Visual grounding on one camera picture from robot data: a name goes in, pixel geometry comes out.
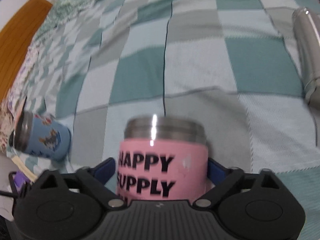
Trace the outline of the checkered teal bed blanket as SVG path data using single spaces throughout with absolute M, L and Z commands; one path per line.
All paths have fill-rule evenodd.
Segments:
M 319 144 L 304 101 L 291 17 L 319 0 L 98 0 L 43 42 L 23 88 L 26 109 L 73 134 L 57 164 L 7 147 L 29 171 L 72 172 L 116 157 L 139 115 L 203 124 L 210 155 L 270 168 L 319 227 Z

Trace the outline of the blue sleeved steel cup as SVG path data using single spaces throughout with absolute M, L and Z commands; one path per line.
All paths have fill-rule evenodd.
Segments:
M 63 124 L 48 116 L 23 111 L 9 137 L 9 146 L 25 154 L 61 161 L 69 152 L 71 138 Z

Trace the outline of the orange wooden headboard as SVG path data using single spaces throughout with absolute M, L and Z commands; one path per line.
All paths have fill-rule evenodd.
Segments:
M 47 0 L 27 1 L 1 30 L 1 99 L 12 86 L 27 54 L 32 38 L 53 4 Z

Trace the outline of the green floral quilt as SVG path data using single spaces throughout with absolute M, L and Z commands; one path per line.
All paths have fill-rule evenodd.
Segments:
M 52 31 L 75 18 L 81 11 L 92 7 L 98 0 L 57 0 L 43 24 L 33 37 L 33 42 L 43 42 Z

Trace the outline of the silver steel bottle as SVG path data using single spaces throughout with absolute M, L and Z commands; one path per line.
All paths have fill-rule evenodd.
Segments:
M 292 15 L 293 32 L 299 52 L 305 100 L 319 109 L 319 16 L 309 8 Z

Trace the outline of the pink sleeved steel cup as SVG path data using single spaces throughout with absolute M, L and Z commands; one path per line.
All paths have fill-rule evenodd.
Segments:
M 153 115 L 128 121 L 116 193 L 132 200 L 195 201 L 206 192 L 208 147 L 193 120 Z

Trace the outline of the floral white pillow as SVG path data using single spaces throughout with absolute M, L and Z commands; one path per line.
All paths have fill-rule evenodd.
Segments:
M 1 101 L 1 155 L 6 155 L 10 132 L 13 130 L 14 118 L 22 100 L 23 88 L 39 56 L 39 45 L 32 42 L 12 87 Z

